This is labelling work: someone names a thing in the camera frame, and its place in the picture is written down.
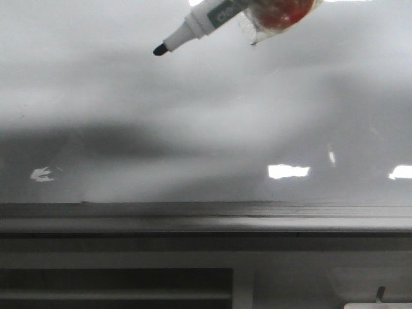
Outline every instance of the white marker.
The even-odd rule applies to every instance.
[[[245,10],[253,0],[203,0],[192,7],[183,24],[154,50],[156,56],[173,52],[193,39],[200,39]]]

